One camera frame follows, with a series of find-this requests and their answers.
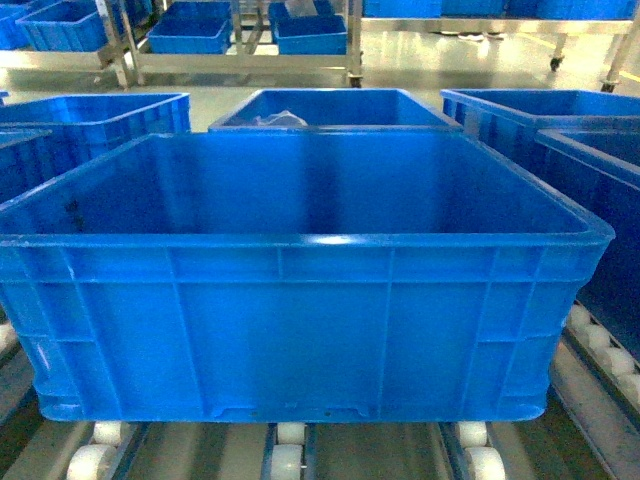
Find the stacked blue crate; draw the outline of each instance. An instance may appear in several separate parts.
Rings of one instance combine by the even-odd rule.
[[[176,2],[149,32],[154,53],[224,54],[231,46],[229,2]]]
[[[153,135],[0,206],[0,300],[57,420],[524,420],[612,237],[460,133]]]

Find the metal cart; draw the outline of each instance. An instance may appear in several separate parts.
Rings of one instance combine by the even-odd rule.
[[[365,18],[365,32],[502,32],[557,34],[558,41],[550,62],[556,71],[564,59],[563,50],[569,34],[615,35],[611,52],[613,61],[609,72],[602,79],[602,91],[613,92],[619,83],[620,71],[629,55],[631,46],[640,35],[640,8],[633,20],[537,20],[503,18]]]

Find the stainless steel shelf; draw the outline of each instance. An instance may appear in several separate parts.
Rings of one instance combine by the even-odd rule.
[[[348,48],[346,55],[260,55],[256,54],[262,33],[268,30],[264,21],[264,5],[256,0],[256,11],[241,14],[242,0],[232,0],[231,11],[234,25],[234,54],[227,55],[175,55],[156,54],[150,51],[146,38],[139,40],[130,35],[129,50],[139,84],[144,84],[144,74],[149,73],[220,73],[220,74],[287,74],[309,70],[324,70],[344,74],[353,86],[359,85],[362,77],[360,59],[360,23],[362,0],[345,2],[345,18],[348,19]],[[164,6],[158,5],[159,15]],[[248,38],[243,39],[243,20],[252,20],[255,25]]]
[[[0,50],[0,68],[16,70],[97,72],[106,68],[122,52],[105,45],[97,52],[36,52]]]
[[[138,50],[144,73],[300,73],[301,68],[344,71],[345,55],[170,55]]]

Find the shiny floor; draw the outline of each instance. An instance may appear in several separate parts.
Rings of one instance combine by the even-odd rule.
[[[437,34],[385,32],[363,34],[364,87],[404,88],[440,107],[442,88],[581,88],[597,90],[610,61],[611,36],[569,37],[566,59],[551,72],[555,37],[509,35],[505,40],[467,42]],[[640,95],[640,44],[625,65],[617,93]],[[216,118],[259,88],[341,87],[341,75],[149,75],[147,86],[132,91],[191,93],[194,131],[204,131]],[[113,71],[100,74],[8,71],[0,69],[0,88],[11,101],[61,92],[121,91]]]

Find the crate rim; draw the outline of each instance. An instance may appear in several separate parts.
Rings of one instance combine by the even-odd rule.
[[[446,125],[384,125],[385,129],[403,129],[403,128],[425,128],[425,129],[457,129],[457,130],[462,130],[462,125],[460,125],[458,122],[456,122],[454,119],[452,119],[451,117],[449,117],[448,115],[445,115],[444,113],[442,113],[440,110],[438,110],[437,108],[425,103],[422,101],[422,99],[418,98],[416,95],[412,94],[411,92],[403,89],[403,88],[359,88],[359,89],[353,89],[353,88],[261,88],[260,90],[256,90],[255,92],[253,92],[251,95],[249,95],[247,98],[245,98],[242,102],[240,102],[239,104],[237,104],[233,111],[228,112],[226,114],[224,114],[222,117],[220,117],[219,119],[217,119],[216,121],[214,121],[211,125],[209,125],[209,129],[229,129],[229,128],[252,128],[252,129],[280,129],[280,130],[286,130],[286,129],[292,129],[292,128],[304,128],[304,129],[308,129],[308,130],[313,130],[313,129],[325,129],[325,128],[336,128],[339,127],[341,129],[352,129],[352,128],[356,128],[356,129],[370,129],[370,128],[382,128],[382,126],[380,125],[308,125],[306,127],[291,127],[291,126],[283,126],[283,125],[274,125],[274,126],[269,126],[269,125],[265,125],[265,126],[253,126],[253,125],[246,125],[246,126],[239,126],[239,125],[224,125],[224,123],[228,122],[231,118],[233,118],[234,116],[236,116],[238,114],[238,112],[240,110],[243,110],[244,108],[248,107],[253,101],[255,101],[255,99],[257,97],[259,97],[260,95],[263,95],[265,93],[269,93],[269,92],[285,92],[285,93],[304,93],[304,92],[326,92],[326,93],[330,93],[330,92],[353,92],[354,95],[358,95],[357,92],[391,92],[391,93],[399,93],[405,97],[407,97],[409,100],[416,102],[419,106],[421,106],[422,108],[424,108],[425,110],[427,110],[430,114],[434,115],[435,117],[438,118],[438,120],[441,120],[442,122],[446,123]]]
[[[48,137],[51,135],[51,130],[47,129],[15,129],[15,130],[0,130],[0,146],[3,148],[13,147],[22,142],[27,142],[30,140],[35,140],[36,138]],[[4,135],[23,135],[20,138],[16,138],[14,140],[9,140],[7,142],[2,141],[2,137]]]
[[[536,134],[536,142],[544,145],[545,147],[551,148],[553,150],[559,151],[564,155],[567,155],[573,158],[576,162],[583,163],[590,168],[594,168],[598,170],[603,175],[608,177],[613,177],[611,171],[607,171],[605,167],[609,167],[610,170],[615,170],[616,173],[620,173],[622,176],[631,176],[635,179],[638,184],[640,184],[640,166],[634,165],[633,163],[626,162],[621,160],[618,157],[610,155],[602,150],[598,150],[597,148],[590,147],[584,143],[581,143],[579,140],[574,140],[567,136],[567,134],[573,133],[586,133],[586,134],[607,134],[610,133],[612,135],[637,135],[640,136],[640,131],[638,132],[620,132],[618,130],[613,129],[601,129],[601,130],[540,130]],[[585,162],[582,160],[582,156],[587,156],[589,158],[589,162]],[[604,163],[605,165],[595,165],[593,160],[596,160],[596,163]],[[633,185],[628,181],[615,177],[617,181],[623,182],[627,184],[630,188],[635,190],[640,190],[638,185]]]
[[[585,92],[585,93],[598,93],[592,90],[581,90],[581,89],[547,89],[547,88],[492,88],[490,89],[492,92],[502,93],[502,92],[540,92],[540,91],[549,91],[549,92]],[[570,120],[576,117],[586,118],[586,119],[611,119],[611,118],[620,118],[620,119],[639,119],[640,122],[640,113],[638,115],[533,115],[531,113],[524,112],[522,110],[518,110],[515,108],[507,107],[506,105],[502,105],[500,103],[491,102],[489,100],[485,100],[483,98],[473,97],[472,93],[475,92],[486,92],[486,89],[480,88],[460,88],[460,89],[444,89],[440,90],[440,96],[447,100],[454,101],[462,101],[465,104],[471,104],[475,107],[485,107],[480,108],[480,110],[487,111],[491,110],[499,110],[504,113],[506,117],[515,120],[520,124],[527,125],[535,125],[537,123],[548,122],[548,121],[561,121],[561,120]],[[638,97],[633,97],[630,95],[616,95],[617,97],[624,97],[629,99],[638,100]]]
[[[322,134],[345,135],[351,132],[340,129],[324,129]],[[558,190],[544,183],[519,165],[508,160],[495,150],[473,140],[460,132],[426,132],[419,129],[406,129],[410,134],[418,137],[426,135],[450,136],[460,142],[466,142],[475,148],[484,150],[493,161],[513,175],[522,177],[523,181],[531,184],[532,188],[540,191],[550,201],[564,208],[583,228],[575,232],[552,233],[416,233],[416,234],[1,234],[0,248],[10,246],[115,246],[120,247],[170,247],[170,246],[207,246],[210,247],[411,247],[411,246],[507,246],[523,245],[558,246],[575,244],[602,245],[608,244],[615,238],[615,231],[604,220],[600,219],[587,209],[571,200]],[[358,135],[379,135],[382,129],[368,129],[358,131]],[[258,132],[252,132],[247,128],[236,128],[213,133],[213,135],[252,136]],[[60,185],[69,183],[76,178],[81,178],[86,172],[99,168],[102,164],[111,161],[115,156],[148,142],[154,138],[169,139],[179,137],[209,136],[212,133],[196,134],[149,134],[125,143],[85,164],[72,169],[62,175],[53,177],[41,185],[24,192],[23,194],[0,204],[0,216],[18,208],[23,202],[31,202],[48,193],[50,189],[59,188]],[[277,136],[299,136],[300,131],[279,130]]]
[[[9,104],[5,104],[3,107],[0,107],[0,113],[2,113],[2,108],[4,107],[12,107],[15,105],[27,105],[27,104],[34,104],[34,103],[39,103],[39,102],[46,102],[46,101],[50,101],[50,100],[54,100],[56,98],[79,98],[79,97],[89,97],[89,98],[93,98],[96,96],[101,96],[101,97],[109,97],[109,98],[113,98],[113,97],[118,97],[120,95],[126,95],[126,96],[152,96],[152,95],[157,95],[157,96],[169,96],[168,98],[165,98],[164,100],[161,100],[159,102],[156,103],[152,103],[149,105],[145,105],[144,107],[140,107],[137,108],[135,110],[131,110],[129,112],[117,115],[115,117],[111,117],[108,118],[106,120],[94,120],[94,121],[90,121],[90,122],[70,122],[70,123],[65,123],[65,122],[2,122],[0,119],[0,128],[11,128],[12,125],[16,125],[15,128],[21,128],[23,126],[32,126],[37,128],[38,126],[42,126],[44,129],[47,128],[47,126],[55,126],[55,127],[60,127],[60,126],[66,126],[66,127],[70,127],[70,126],[76,126],[76,125],[81,125],[81,126],[89,126],[89,125],[104,125],[107,123],[112,123],[112,122],[117,122],[122,120],[123,118],[126,117],[130,117],[131,115],[134,115],[136,113],[140,113],[143,112],[145,110],[148,110],[150,108],[156,108],[159,107],[160,105],[163,105],[165,103],[170,103],[170,102],[174,102],[174,101],[178,101],[182,98],[189,98],[189,94],[188,93],[112,93],[112,94],[91,94],[91,93],[86,93],[86,94],[76,94],[76,95],[54,95],[52,97],[45,97],[45,98],[39,98],[37,100],[31,100],[28,102],[20,102],[20,103],[9,103]]]
[[[309,19],[309,18],[315,18],[315,17],[319,17],[319,18],[332,18],[332,17],[336,17],[340,19],[340,26],[342,28],[344,28],[344,31],[340,31],[340,32],[328,32],[328,33],[316,33],[316,34],[306,34],[306,35],[292,35],[289,37],[281,37],[280,36],[280,25],[287,23],[287,22],[295,22],[296,20],[300,20],[300,19]],[[276,27],[274,30],[274,34],[276,36],[276,38],[286,38],[286,39],[305,39],[305,38],[318,38],[318,37],[336,37],[336,36],[344,36],[347,34],[347,24],[344,21],[344,18],[340,15],[314,15],[312,17],[295,17],[295,18],[288,18],[288,19],[281,19],[276,23]]]
[[[188,22],[189,19],[186,18],[179,18],[179,19],[171,19],[171,21],[180,21],[180,22]],[[158,27],[160,25],[160,23],[156,24],[151,30],[149,30],[149,33],[147,34],[147,37],[149,35],[153,35],[156,38],[204,38],[204,39],[217,39],[220,35],[225,33],[225,29],[228,28],[228,25],[230,26],[229,20],[226,19],[221,19],[221,18],[214,18],[214,20],[220,20],[222,21],[221,25],[220,25],[220,29],[218,30],[218,33],[216,35],[202,35],[202,34],[190,34],[190,35],[183,35],[183,34],[174,34],[174,35],[170,35],[167,33],[153,33],[153,31],[156,29],[156,27]]]
[[[39,14],[41,12],[44,12],[45,10],[49,10],[50,8],[53,8],[53,7],[55,7],[56,5],[58,5],[60,3],[76,3],[76,2],[74,2],[73,0],[60,0],[58,2],[54,2],[51,5],[48,5],[46,7],[43,7],[43,8],[40,8],[38,10],[35,10],[33,12],[30,12],[29,15],[26,15],[26,16],[16,20],[16,23],[18,23],[18,22],[22,23],[24,20],[28,20],[29,17],[32,17],[32,16],[34,16],[36,14]],[[53,24],[61,24],[61,23],[63,23],[65,25],[78,25],[80,23],[85,22],[87,20],[87,18],[93,17],[94,15],[99,15],[97,9],[96,9],[95,12],[91,12],[88,15],[85,15],[80,20],[76,20],[75,22],[68,22],[68,21],[64,21],[64,20],[56,20],[56,21],[53,21],[53,20],[29,20],[29,21],[30,22],[34,22],[35,21],[35,22],[38,22],[38,23],[53,23]]]

